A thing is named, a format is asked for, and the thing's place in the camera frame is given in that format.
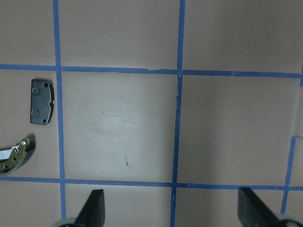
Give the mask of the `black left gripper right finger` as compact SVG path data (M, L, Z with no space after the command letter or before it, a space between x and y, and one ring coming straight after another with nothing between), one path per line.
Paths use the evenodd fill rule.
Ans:
M243 227L273 227L277 216L249 187L238 189L238 218Z

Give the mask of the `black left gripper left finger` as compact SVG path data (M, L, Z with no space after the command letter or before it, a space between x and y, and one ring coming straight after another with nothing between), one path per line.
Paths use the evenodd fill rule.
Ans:
M76 227L102 227L105 223L104 190L93 190L75 220Z

